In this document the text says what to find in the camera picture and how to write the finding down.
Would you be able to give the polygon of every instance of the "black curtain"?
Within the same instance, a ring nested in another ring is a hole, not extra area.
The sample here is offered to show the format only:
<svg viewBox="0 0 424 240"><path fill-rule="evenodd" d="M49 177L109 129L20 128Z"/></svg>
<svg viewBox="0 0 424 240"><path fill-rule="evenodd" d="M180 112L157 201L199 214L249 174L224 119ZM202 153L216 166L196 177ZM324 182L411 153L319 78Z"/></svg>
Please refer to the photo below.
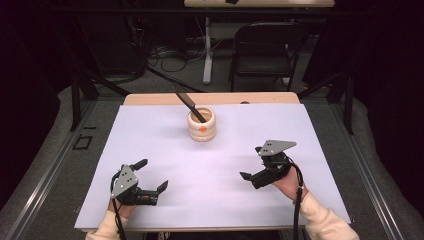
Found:
<svg viewBox="0 0 424 240"><path fill-rule="evenodd" d="M0 3L2 101L0 207L25 175L49 133L69 72L37 1Z"/></svg>
<svg viewBox="0 0 424 240"><path fill-rule="evenodd" d="M405 198L424 216L424 3L336 1L335 11L372 17L330 19L304 81L337 72L355 79L354 96L368 108L377 153Z"/></svg>

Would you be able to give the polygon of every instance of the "white tabletop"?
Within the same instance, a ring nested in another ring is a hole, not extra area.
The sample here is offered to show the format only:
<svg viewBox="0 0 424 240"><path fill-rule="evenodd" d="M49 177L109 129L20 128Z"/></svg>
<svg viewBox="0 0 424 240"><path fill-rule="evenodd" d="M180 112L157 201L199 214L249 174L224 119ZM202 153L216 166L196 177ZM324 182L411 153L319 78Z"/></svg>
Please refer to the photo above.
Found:
<svg viewBox="0 0 424 240"><path fill-rule="evenodd" d="M239 0L237 4L225 0L185 0L186 7L333 7L334 0Z"/></svg>
<svg viewBox="0 0 424 240"><path fill-rule="evenodd" d="M285 153L299 165L306 185L324 206L350 222L304 105L207 106L217 115L217 135L203 143L189 137L184 105L121 106L75 228L97 228L108 204L111 177L121 164L144 158L148 165L135 172L139 187L155 190L166 180L169 185L157 206L136 209L128 230L290 227L291 200L271 185L256 190L239 174L263 169L254 148L268 139L297 142Z"/></svg>

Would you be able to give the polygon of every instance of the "table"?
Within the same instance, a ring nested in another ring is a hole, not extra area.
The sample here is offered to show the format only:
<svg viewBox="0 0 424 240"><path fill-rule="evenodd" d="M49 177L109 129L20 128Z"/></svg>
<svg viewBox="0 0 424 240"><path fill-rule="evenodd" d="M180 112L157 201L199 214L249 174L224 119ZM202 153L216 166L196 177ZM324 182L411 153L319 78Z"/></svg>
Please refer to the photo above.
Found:
<svg viewBox="0 0 424 240"><path fill-rule="evenodd" d="M185 0L184 4L186 7L192 8L328 8L334 6L334 0L239 0L237 4L226 3L225 0ZM213 54L211 51L212 35L211 22L209 17L206 17L205 37L206 57L205 70L203 73L203 83L210 84Z"/></svg>
<svg viewBox="0 0 424 240"><path fill-rule="evenodd" d="M291 200L270 185L255 190L239 175L240 171L256 173L263 169L254 147L262 146L267 137L297 142L285 152L300 166L308 188L350 222L306 109L294 93L189 95L197 106L207 105L217 114L215 138L200 143L189 137L189 110L175 94L129 95L115 119L75 228L97 228L107 206L112 175L121 164L143 158L149 163L135 172L139 187L156 189L165 180L169 185L157 206L136 209L127 230L290 228L294 211ZM301 217L299 224L305 223Z"/></svg>

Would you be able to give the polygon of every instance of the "human hand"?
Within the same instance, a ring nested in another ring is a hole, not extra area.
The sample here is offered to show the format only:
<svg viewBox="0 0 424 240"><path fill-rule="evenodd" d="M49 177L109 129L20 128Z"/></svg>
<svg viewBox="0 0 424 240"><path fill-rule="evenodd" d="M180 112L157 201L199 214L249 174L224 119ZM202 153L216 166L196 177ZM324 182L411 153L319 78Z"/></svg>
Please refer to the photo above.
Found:
<svg viewBox="0 0 424 240"><path fill-rule="evenodd" d="M299 188L299 182L297 179L296 168L291 167L289 172L282 179L275 181L272 185L276 186L280 191L293 202L296 201L297 190ZM309 190L303 184L302 200L308 194Z"/></svg>
<svg viewBox="0 0 424 240"><path fill-rule="evenodd" d="M116 206L119 209L119 216L124 217L126 219L128 219L131 216L131 214L133 213L133 211L137 207L137 205L131 205L131 206L121 205L119 200L116 200ZM112 199L109 200L109 206L107 207L107 210L109 210L111 212L115 212L115 209L113 208Z"/></svg>

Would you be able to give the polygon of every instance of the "cable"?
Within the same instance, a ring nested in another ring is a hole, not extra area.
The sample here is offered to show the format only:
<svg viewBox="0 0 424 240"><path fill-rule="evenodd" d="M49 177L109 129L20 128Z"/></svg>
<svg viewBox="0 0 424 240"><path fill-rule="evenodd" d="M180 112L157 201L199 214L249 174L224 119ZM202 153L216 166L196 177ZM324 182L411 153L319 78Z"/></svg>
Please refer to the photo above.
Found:
<svg viewBox="0 0 424 240"><path fill-rule="evenodd" d="M163 62L164 62L163 60L164 60L164 59L169 59L169 58L182 59L182 61L183 61L183 66L182 66L182 67L180 67L180 68L178 68L178 69L176 69L176 70L168 70L168 69L165 69L165 68L164 68L164 66L163 66ZM179 71L183 70L186 66L187 66L187 58L186 58L186 57L184 57L184 56L178 56L178 55L176 55L176 56L173 56L173 57L163 57L163 58L162 58L162 61L160 61L160 68L161 68L162 70L164 70L165 72L179 72Z"/></svg>
<svg viewBox="0 0 424 240"><path fill-rule="evenodd" d="M297 181L299 182L299 187L297 188L296 193L296 202L294 206L294 217L293 217L293 239L299 239L299 212L300 212L300 202L302 201L302 193L303 193L303 176L300 168L294 164L293 160L289 158L291 165L296 169L297 173Z"/></svg>
<svg viewBox="0 0 424 240"><path fill-rule="evenodd" d="M161 78L163 78L163 79L167 80L168 82L171 82L171 83L175 83L175 82L177 82L177 83L179 83L180 85L182 85L182 86L184 86L184 87L186 87L186 88L189 88L189 89L191 89L191 90L193 90L193 91L195 91L195 92L199 92L199 93L204 93L204 92L205 92L205 91L202 91L202 90L200 90L200 89L197 89L197 88L191 87L191 86L187 85L186 83L184 83L184 82L183 82L183 81L181 81L181 80L178 80L178 79L173 78L173 77L171 77L171 76L168 76L168 75L165 75L165 74L163 74L163 73L160 73L160 72L156 71L155 69L153 69L153 68L151 68L151 67L149 67L149 66L146 66L146 70L150 71L151 73L154 73L154 74L158 75L159 77L161 77Z"/></svg>
<svg viewBox="0 0 424 240"><path fill-rule="evenodd" d="M152 59L152 51L154 51L154 56L156 56L154 59L156 59L155 63L150 63L150 59ZM150 51L150 55L147 58L147 64L150 66L156 66L159 63L159 50L156 47L153 47L153 50Z"/></svg>
<svg viewBox="0 0 424 240"><path fill-rule="evenodd" d="M110 192L113 191L113 186L114 186L115 180L119 177L119 173L120 173L120 171L118 171L112 177L112 181L110 183ZM116 206L116 199L115 198L112 199L112 205L113 205L113 210L115 211L115 223L116 223L116 226L118 227L119 238L121 240L126 240L127 238L125 236L125 230L124 230L124 227L122 226L121 216L119 215L119 209Z"/></svg>

